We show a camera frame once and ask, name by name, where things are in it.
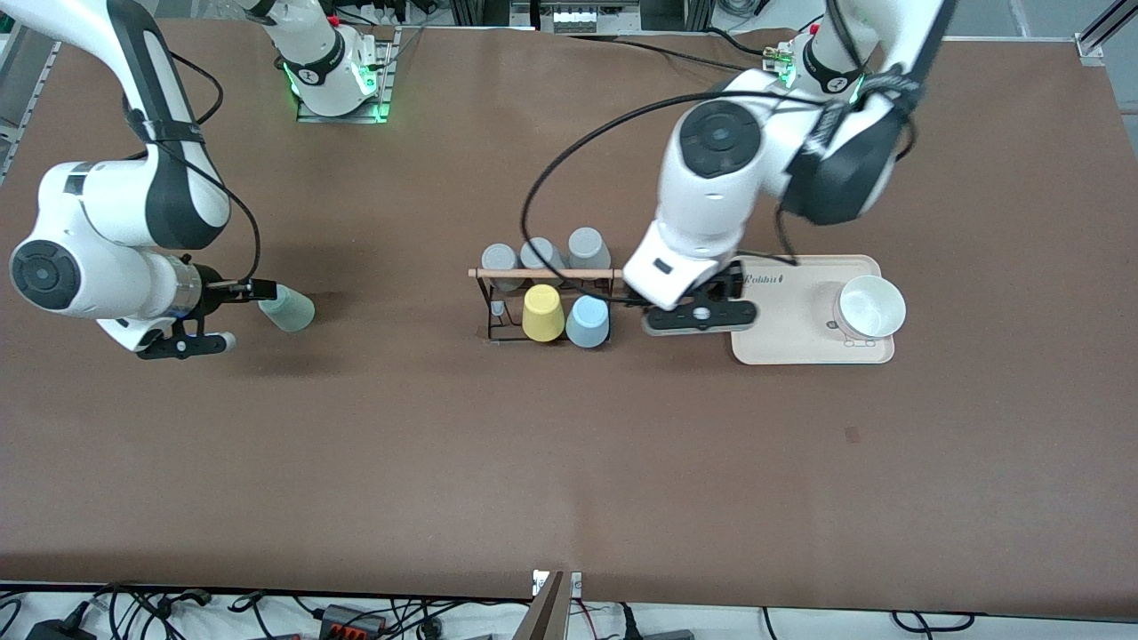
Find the black round joint cap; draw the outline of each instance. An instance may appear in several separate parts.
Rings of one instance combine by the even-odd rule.
[[[32,240],[11,256],[11,281],[32,304],[59,311],[79,293],[75,256],[49,240]]]
[[[695,107],[679,128],[684,164],[701,178],[717,178],[747,166],[759,153],[762,129],[745,107],[711,100]]]

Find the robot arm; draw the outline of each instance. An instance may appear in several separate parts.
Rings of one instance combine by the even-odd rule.
[[[284,59],[294,90],[313,113],[336,117],[376,95],[376,38],[333,27],[319,0],[238,0],[265,27]]]
[[[220,181],[162,33],[134,0],[0,0],[0,9],[110,67],[147,145],[145,159],[48,171],[35,227],[11,256],[13,282],[32,304],[96,319],[124,347],[157,356],[165,329],[216,309],[218,295],[207,288],[220,277],[150,247],[204,248],[230,213],[226,194],[185,165]],[[181,337],[187,355],[232,342]]]
[[[816,224],[853,220],[872,206],[954,7],[955,0],[827,0],[817,33],[787,46],[792,55],[772,69],[778,75],[751,69],[724,88],[826,105],[726,96],[685,113],[665,150],[655,219],[625,265],[625,281],[661,310],[675,310],[734,259],[760,192]],[[861,60],[879,42],[885,73],[863,79]],[[868,97],[851,104],[857,91]]]

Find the brown tabletop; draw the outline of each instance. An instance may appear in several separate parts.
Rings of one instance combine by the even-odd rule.
[[[492,346],[467,278],[486,245],[520,245],[564,146],[724,73],[431,31],[388,124],[306,125],[259,27],[164,27],[224,83],[205,133],[261,221],[261,276],[312,294],[318,322],[226,307],[212,328],[236,352],[142,362],[0,287],[3,577],[523,597],[531,569],[566,568],[597,600],[1138,610],[1138,165],[1072,44],[945,46],[880,204],[790,225],[800,252],[868,254],[905,292],[896,358],[762,368],[721,335],[651,338],[632,310],[599,352]],[[203,112],[212,90],[183,77]],[[626,259],[679,114],[567,163],[534,232],[594,225]],[[137,147],[109,72],[66,48],[0,189],[2,252],[49,166]],[[775,247],[773,206],[745,246]],[[236,208],[197,259],[244,272]]]

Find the cup rack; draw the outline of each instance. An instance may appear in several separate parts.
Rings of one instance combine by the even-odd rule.
[[[572,302],[580,297],[580,293],[568,284],[572,280],[586,290],[595,290],[597,294],[611,296],[617,280],[621,279],[619,269],[562,269],[562,281],[555,288],[561,294],[561,305],[566,313],[572,309]],[[556,276],[547,269],[470,269],[467,276],[478,282],[478,288],[483,292],[483,301],[486,303],[486,339],[494,343],[529,340],[521,330],[522,300],[526,292],[534,285],[542,284],[543,280],[555,280]],[[517,289],[503,292],[494,286],[496,279],[525,280]],[[495,315],[493,303],[502,303],[502,314]],[[609,318],[612,317],[612,304],[609,306]],[[561,334],[556,340],[568,340]]]

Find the white tray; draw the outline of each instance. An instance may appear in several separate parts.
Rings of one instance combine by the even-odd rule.
[[[743,298],[759,307],[759,319],[731,334],[731,348],[744,364],[884,364],[893,356],[893,337],[855,340],[834,319],[834,301],[849,280],[881,276],[867,255],[800,255],[790,266],[740,256]]]

